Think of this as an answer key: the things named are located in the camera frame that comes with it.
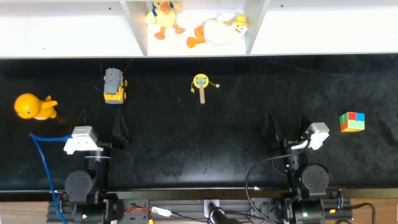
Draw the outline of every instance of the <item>duck's head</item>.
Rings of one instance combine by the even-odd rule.
[[[246,16],[239,14],[231,23],[231,27],[239,34],[245,34],[248,31],[249,24],[246,22]]]
[[[164,14],[169,14],[174,8],[174,5],[171,1],[153,1],[153,7],[162,11]]]
[[[17,98],[14,109],[24,119],[35,117],[40,112],[41,101],[33,94],[25,93]]]

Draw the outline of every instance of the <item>duck bill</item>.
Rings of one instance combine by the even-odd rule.
[[[161,10],[164,14],[169,14],[170,11],[172,10],[172,8],[170,7],[170,2],[168,2],[168,1],[163,2],[163,3],[160,5],[160,10]]]

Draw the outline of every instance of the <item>metal bracket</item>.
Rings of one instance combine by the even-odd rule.
[[[148,199],[122,199],[124,211],[139,206],[149,208]],[[133,211],[125,214],[118,224],[146,224],[148,222],[148,214],[144,210]]]
[[[214,204],[216,207],[220,206],[220,200],[218,199],[209,199],[203,200],[203,211],[205,212],[205,217],[209,217],[209,204]]]
[[[276,215],[275,212],[268,212],[274,206],[275,204],[275,199],[274,198],[252,198],[251,201],[253,202],[254,206],[266,217],[273,221],[280,221]],[[250,215],[260,217],[260,214],[258,214],[252,207],[250,209]],[[251,221],[254,223],[260,223],[263,222],[260,219],[257,218],[251,218]]]

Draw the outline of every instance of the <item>plush duck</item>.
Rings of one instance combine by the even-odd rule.
[[[231,23],[224,22],[223,17],[209,19],[203,26],[195,28],[195,37],[188,37],[187,45],[190,48],[202,43],[211,45],[228,44],[239,40],[248,30],[246,16],[239,14]]]
[[[155,34],[155,37],[159,40],[165,39],[166,29],[173,27],[176,34],[182,34],[185,29],[179,27],[175,22],[177,20],[177,14],[175,10],[182,10],[182,5],[179,2],[172,1],[154,1],[152,2],[152,11],[148,13],[145,18],[145,22],[148,25],[158,24],[160,25],[160,31]]]
[[[51,100],[51,96],[42,101],[31,93],[25,93],[17,98],[14,109],[21,118],[45,120],[56,117],[57,112],[54,106],[57,104],[56,101]]]

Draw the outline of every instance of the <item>rubik's cube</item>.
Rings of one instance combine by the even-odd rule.
[[[365,130],[365,114],[347,112],[340,116],[341,132],[356,132]]]

